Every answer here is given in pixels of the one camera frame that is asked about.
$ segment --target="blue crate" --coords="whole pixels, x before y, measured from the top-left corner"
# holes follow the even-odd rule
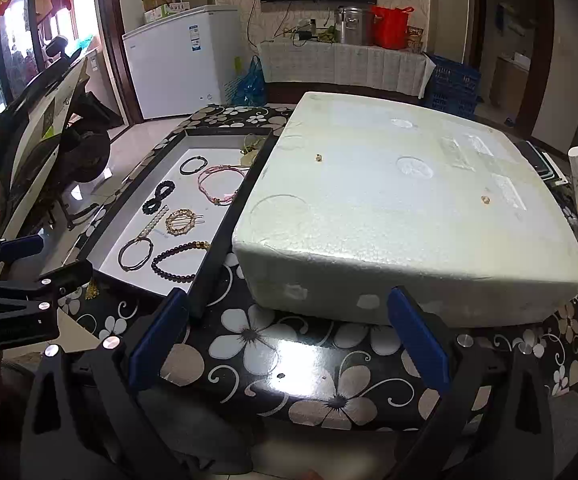
[[[436,64],[434,73],[431,75],[433,82],[449,86],[459,92],[477,94],[480,72],[445,57],[434,54],[427,54],[427,56]]]
[[[476,95],[457,92],[450,86],[440,83],[430,84],[425,94],[424,105],[432,110],[473,119],[476,110]]]
[[[427,85],[424,106],[473,119],[480,72],[445,57],[427,55],[436,64],[436,68]]]

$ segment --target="red bag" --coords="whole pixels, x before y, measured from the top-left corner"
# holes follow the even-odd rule
[[[399,50],[407,46],[407,21],[413,7],[406,9],[386,9],[371,6],[373,19],[373,41],[383,48]]]

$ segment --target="stainless steel pot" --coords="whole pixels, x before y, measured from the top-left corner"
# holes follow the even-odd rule
[[[373,45],[373,12],[359,7],[338,7],[336,41],[352,45]]]

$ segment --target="floral tablecloth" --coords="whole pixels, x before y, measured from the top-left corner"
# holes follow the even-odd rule
[[[215,126],[212,121],[244,125],[249,120],[278,130],[290,114],[288,107],[214,105],[194,114],[150,152],[101,206],[70,259],[78,256],[128,182],[184,128]],[[578,239],[570,190],[561,187],[554,197]],[[159,302],[156,295],[135,288],[129,292],[123,282],[97,271],[92,282],[59,301],[65,312],[100,339],[122,336]],[[550,395],[578,383],[578,294],[542,324],[464,332],[480,345],[501,352],[527,342],[540,362]],[[205,315],[199,322],[192,321],[172,348],[162,376],[179,386],[197,388],[231,410],[342,430],[416,430],[439,398],[437,391],[423,384],[393,328],[262,309],[253,301],[232,252]],[[481,416],[489,395],[489,386],[480,388],[472,408],[474,419]]]

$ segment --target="white table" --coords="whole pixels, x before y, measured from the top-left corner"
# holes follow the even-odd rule
[[[265,82],[332,83],[400,92],[422,99],[435,63],[424,54],[277,38],[258,45]]]

